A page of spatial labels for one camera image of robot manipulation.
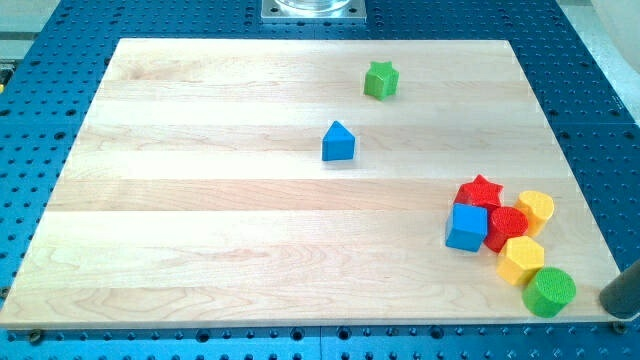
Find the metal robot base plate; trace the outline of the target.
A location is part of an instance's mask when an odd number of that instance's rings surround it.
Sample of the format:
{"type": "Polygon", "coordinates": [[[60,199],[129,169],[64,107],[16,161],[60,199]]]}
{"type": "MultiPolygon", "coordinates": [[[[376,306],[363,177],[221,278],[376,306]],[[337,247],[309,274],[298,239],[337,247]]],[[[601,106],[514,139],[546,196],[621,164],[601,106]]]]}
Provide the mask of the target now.
{"type": "Polygon", "coordinates": [[[367,18],[365,0],[262,0],[265,21],[362,20],[367,18]]]}

